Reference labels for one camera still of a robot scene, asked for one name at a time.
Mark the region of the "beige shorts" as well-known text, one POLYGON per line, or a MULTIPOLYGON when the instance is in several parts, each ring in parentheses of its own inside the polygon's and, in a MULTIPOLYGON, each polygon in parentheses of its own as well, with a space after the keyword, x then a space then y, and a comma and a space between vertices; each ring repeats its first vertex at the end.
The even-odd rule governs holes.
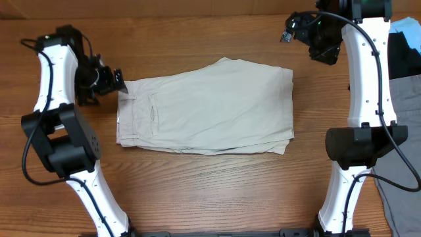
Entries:
POLYGON ((198 70, 127 82, 116 141, 173 153, 284 154, 294 137, 293 71, 221 58, 198 70))

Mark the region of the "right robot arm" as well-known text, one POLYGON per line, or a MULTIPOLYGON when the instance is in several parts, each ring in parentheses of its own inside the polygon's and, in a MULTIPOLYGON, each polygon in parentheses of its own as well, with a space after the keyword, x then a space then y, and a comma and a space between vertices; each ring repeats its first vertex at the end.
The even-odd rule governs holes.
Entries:
POLYGON ((408 128, 397 122, 389 89, 391 16, 391 1, 318 1, 315 11, 292 13, 285 22, 282 39, 308 45, 314 61, 334 65, 340 47, 346 47, 351 100, 347 126, 326 132, 332 173, 313 227, 284 229, 282 236, 369 235, 353 227, 360 190, 377 160, 408 137, 408 128))

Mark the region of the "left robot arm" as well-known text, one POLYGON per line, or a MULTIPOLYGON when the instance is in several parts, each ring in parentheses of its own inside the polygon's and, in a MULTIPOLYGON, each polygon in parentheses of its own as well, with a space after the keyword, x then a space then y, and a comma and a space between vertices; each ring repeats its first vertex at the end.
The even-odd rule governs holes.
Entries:
POLYGON ((82 201, 98 236, 135 236, 130 218, 103 176, 99 137, 78 109, 98 105, 100 95, 128 89, 121 70, 111 70, 100 55, 84 51, 88 41, 71 25, 37 39, 21 40, 35 51, 41 65, 34 110, 21 118, 28 139, 22 172, 37 186, 68 184, 82 201))

